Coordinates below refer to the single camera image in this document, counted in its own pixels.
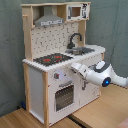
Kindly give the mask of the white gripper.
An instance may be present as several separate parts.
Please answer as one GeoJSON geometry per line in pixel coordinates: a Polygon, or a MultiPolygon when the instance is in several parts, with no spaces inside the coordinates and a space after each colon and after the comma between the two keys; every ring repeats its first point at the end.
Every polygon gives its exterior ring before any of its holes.
{"type": "Polygon", "coordinates": [[[90,72],[90,69],[86,65],[76,62],[71,64],[71,69],[75,71],[78,75],[80,75],[82,78],[86,78],[87,74],[90,72]]]}

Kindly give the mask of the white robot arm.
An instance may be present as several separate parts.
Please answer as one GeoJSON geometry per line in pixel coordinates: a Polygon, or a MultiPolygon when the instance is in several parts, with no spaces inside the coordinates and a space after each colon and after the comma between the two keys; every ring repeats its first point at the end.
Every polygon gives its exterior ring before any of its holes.
{"type": "Polygon", "coordinates": [[[112,65],[105,61],[98,62],[93,69],[80,63],[73,63],[71,68],[83,79],[95,85],[107,87],[109,84],[116,84],[128,88],[128,77],[118,76],[112,65]]]}

